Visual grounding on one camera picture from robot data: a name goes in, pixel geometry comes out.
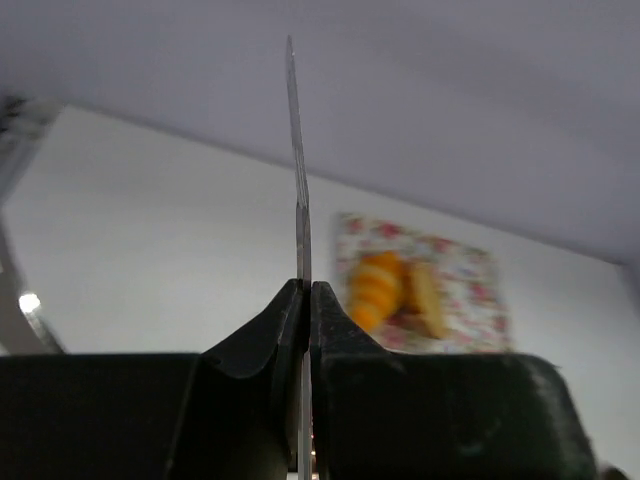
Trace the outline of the silver metal food tongs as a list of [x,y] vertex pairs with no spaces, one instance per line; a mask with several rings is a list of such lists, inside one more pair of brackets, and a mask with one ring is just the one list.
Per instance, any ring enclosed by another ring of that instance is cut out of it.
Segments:
[[298,478],[310,480],[312,474],[312,395],[311,360],[309,354],[310,294],[311,294],[311,227],[309,189],[304,161],[300,106],[296,78],[295,52],[291,35],[286,41],[286,83],[291,130],[291,143],[296,176],[296,260],[297,276],[302,287],[300,330],[302,340],[300,421],[298,435]]

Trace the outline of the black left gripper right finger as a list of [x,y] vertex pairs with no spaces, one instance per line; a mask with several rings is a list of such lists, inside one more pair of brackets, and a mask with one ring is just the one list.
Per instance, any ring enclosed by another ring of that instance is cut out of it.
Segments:
[[391,479],[405,451],[382,408],[403,374],[387,352],[340,307],[331,286],[313,284],[310,300],[312,425],[322,479]]

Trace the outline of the sliced bread piece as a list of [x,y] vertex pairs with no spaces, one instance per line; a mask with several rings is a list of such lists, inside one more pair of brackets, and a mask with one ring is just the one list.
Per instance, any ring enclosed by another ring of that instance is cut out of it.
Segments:
[[432,267],[426,262],[413,261],[407,270],[407,303],[409,309],[423,323],[430,338],[442,340],[448,335],[440,291]]

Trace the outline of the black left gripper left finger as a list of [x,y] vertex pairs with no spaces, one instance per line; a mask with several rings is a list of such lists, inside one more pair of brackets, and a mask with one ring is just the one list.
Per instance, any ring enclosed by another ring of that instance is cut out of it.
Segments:
[[284,479],[297,449],[302,283],[202,353],[181,416],[171,479]]

